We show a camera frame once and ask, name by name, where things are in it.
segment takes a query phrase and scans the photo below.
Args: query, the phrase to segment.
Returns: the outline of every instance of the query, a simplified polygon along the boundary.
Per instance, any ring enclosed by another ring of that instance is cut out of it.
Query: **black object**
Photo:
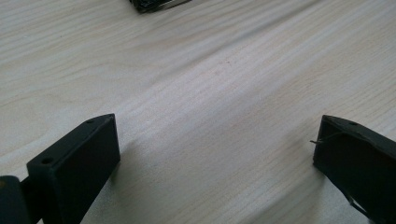
[[[29,161],[21,183],[0,177],[0,223],[79,223],[119,161],[115,116],[85,121]]]
[[[396,143],[356,122],[323,116],[314,165],[377,224],[396,223]]]
[[[134,7],[140,13],[154,12],[170,7],[176,7],[190,0],[130,0]]]

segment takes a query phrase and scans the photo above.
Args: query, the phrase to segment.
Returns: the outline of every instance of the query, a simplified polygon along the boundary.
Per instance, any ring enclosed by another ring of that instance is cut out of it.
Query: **light wood grain surface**
[[[0,175],[115,113],[82,223],[367,223],[312,166],[323,114],[396,139],[396,1],[0,1]]]

